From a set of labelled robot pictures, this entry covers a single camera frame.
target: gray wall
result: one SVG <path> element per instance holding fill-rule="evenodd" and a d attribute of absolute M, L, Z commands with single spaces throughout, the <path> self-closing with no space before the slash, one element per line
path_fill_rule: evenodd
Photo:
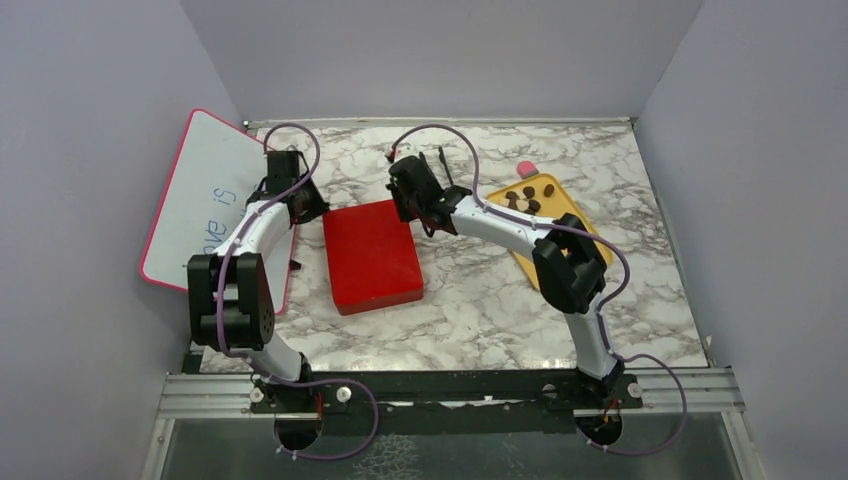
<path fill-rule="evenodd" d="M 181 0 L 250 119 L 638 115 L 701 0 Z"/>
<path fill-rule="evenodd" d="M 707 0 L 636 126 L 770 478 L 848 477 L 846 112 L 848 2 Z"/>
<path fill-rule="evenodd" d="M 0 6 L 0 476 L 136 478 L 185 300 L 137 264 L 193 107 L 235 108 L 177 0 Z"/>

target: white marble surface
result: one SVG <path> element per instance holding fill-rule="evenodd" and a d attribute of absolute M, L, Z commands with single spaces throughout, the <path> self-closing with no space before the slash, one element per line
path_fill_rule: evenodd
<path fill-rule="evenodd" d="M 518 181 L 521 160 L 559 178 L 602 236 L 633 268 L 632 282 L 605 308 L 616 349 L 646 352 L 673 366 L 706 366 L 695 324 L 642 159 L 629 126 L 458 126 L 481 158 L 481 194 Z M 322 160 L 315 181 L 332 208 L 390 198 L 389 145 L 406 127 L 317 128 Z M 260 130 L 260 138 L 265 130 Z M 447 184 L 435 148 L 445 147 L 457 184 L 471 185 L 468 150 L 450 133 L 409 140 Z M 278 131 L 272 146 L 296 145 L 311 161 L 305 135 Z M 505 249 L 412 225 L 425 282 L 422 301 L 342 317 L 333 305 L 320 220 L 300 227 L 285 314 L 276 331 L 316 370 L 571 368 L 574 345 L 561 313 L 547 305 Z M 621 281 L 607 272 L 607 292 Z M 649 366 L 650 363 L 636 365 Z M 248 371 L 206 349 L 203 372 Z"/>

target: screw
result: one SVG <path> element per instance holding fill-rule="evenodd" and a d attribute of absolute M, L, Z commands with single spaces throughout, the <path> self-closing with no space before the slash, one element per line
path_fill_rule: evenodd
<path fill-rule="evenodd" d="M 336 399 L 338 399 L 338 401 L 340 401 L 341 403 L 346 403 L 348 400 L 350 400 L 350 397 L 351 397 L 350 388 L 341 387 L 338 390 L 336 390 Z"/>
<path fill-rule="evenodd" d="M 551 385 L 550 383 L 542 387 L 542 392 L 548 392 L 542 393 L 542 395 L 548 398 L 556 398 L 556 387 Z"/>
<path fill-rule="evenodd" d="M 642 386 L 638 383 L 631 383 L 627 386 L 627 393 L 633 398 L 642 398 Z"/>
<path fill-rule="evenodd" d="M 262 389 L 259 387 L 253 387 L 253 390 L 250 391 L 250 395 L 248 396 L 250 397 L 251 403 L 259 403 L 262 400 L 265 400 L 265 394 L 262 393 Z"/>

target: red block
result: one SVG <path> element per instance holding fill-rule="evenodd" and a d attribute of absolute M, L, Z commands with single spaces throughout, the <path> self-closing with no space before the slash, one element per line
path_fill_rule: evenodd
<path fill-rule="evenodd" d="M 424 279 L 409 224 L 394 202 L 368 203 L 324 215 L 333 302 L 352 315 L 424 298 Z"/>

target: black mounting plate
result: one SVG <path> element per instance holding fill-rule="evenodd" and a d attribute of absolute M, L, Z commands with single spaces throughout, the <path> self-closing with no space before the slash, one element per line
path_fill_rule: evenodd
<path fill-rule="evenodd" d="M 574 410 L 605 408 L 614 399 L 619 400 L 621 409 L 642 407 L 641 399 L 627 392 L 627 386 L 636 382 L 634 375 L 623 375 L 612 394 L 599 400 L 587 397 L 581 388 L 585 377 L 572 369 L 313 372 L 312 376 L 312 380 L 331 378 L 356 380 L 371 389 L 379 402 L 381 434 L 575 433 Z M 371 428 L 373 407 L 353 385 L 347 385 L 350 400 L 339 401 L 336 393 L 344 386 L 315 388 L 310 410 L 320 410 L 325 419 L 332 420 L 323 422 L 324 434 L 359 436 Z M 268 392 L 266 397 L 276 400 L 253 404 L 252 413 L 295 412 L 291 403 L 284 401 L 291 389 L 262 388 Z M 444 402 L 476 403 L 454 406 Z"/>

